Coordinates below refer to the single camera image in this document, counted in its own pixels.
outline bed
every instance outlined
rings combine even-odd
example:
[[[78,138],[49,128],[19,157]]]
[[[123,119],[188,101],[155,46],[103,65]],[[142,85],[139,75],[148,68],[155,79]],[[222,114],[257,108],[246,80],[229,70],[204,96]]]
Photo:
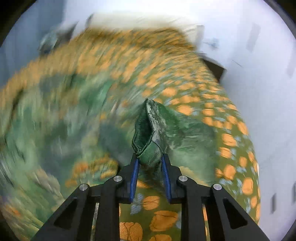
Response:
[[[79,184],[105,182],[134,152],[141,170],[133,204],[120,206],[122,240],[180,237],[162,153],[197,183],[220,183],[258,223],[258,164],[235,105],[180,28],[129,28],[89,27],[1,90],[0,208],[20,240]],[[208,236],[205,209],[204,218]]]

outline silver screw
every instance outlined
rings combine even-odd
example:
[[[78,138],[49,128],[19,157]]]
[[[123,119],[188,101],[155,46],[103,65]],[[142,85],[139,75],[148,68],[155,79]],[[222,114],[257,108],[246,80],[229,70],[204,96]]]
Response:
[[[179,177],[179,180],[180,180],[181,182],[185,182],[185,181],[188,180],[188,177],[186,177],[186,176],[180,176],[180,177]]]
[[[81,184],[81,185],[79,186],[79,189],[80,189],[81,191],[85,191],[87,188],[88,188],[88,185],[85,184],[85,183],[83,183],[83,184]]]
[[[113,180],[116,181],[116,182],[120,182],[122,180],[122,176],[115,176],[113,178]]]
[[[215,190],[221,190],[221,189],[222,189],[222,186],[221,186],[220,184],[218,184],[218,183],[215,183],[215,184],[213,185],[213,188],[214,188]]]

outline pillow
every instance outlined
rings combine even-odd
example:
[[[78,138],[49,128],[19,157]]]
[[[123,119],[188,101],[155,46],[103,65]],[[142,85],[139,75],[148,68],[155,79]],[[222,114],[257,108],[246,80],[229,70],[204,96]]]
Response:
[[[198,49],[203,37],[204,26],[178,16],[163,16],[153,13],[112,12],[94,13],[87,20],[89,28],[108,30],[176,28]]]

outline triangular cutout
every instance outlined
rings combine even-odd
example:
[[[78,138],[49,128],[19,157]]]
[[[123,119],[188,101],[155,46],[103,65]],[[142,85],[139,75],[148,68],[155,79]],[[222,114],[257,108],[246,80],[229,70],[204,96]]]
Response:
[[[239,211],[232,205],[228,199],[223,199],[223,204],[230,223],[231,229],[237,229],[247,225],[247,221],[239,213]]]
[[[63,213],[56,219],[54,225],[63,229],[70,229],[74,213],[77,207],[77,199],[74,199],[68,207],[63,211]]]

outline blue-gray curtain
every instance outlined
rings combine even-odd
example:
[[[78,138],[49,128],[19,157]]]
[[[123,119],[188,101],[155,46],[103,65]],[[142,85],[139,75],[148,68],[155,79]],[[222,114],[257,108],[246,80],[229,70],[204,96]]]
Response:
[[[37,0],[18,19],[0,47],[0,88],[38,56],[41,38],[62,21],[64,0]]]

